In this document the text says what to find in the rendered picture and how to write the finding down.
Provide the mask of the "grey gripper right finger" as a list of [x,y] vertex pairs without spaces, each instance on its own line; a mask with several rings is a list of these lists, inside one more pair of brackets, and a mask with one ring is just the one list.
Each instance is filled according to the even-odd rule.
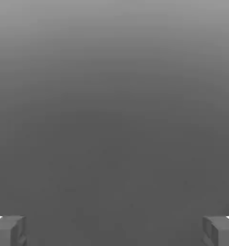
[[205,246],[229,246],[229,216],[204,216],[202,226]]

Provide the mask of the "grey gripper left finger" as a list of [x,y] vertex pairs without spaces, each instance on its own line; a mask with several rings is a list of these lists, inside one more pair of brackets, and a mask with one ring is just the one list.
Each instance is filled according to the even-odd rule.
[[0,246],[27,246],[25,216],[0,215]]

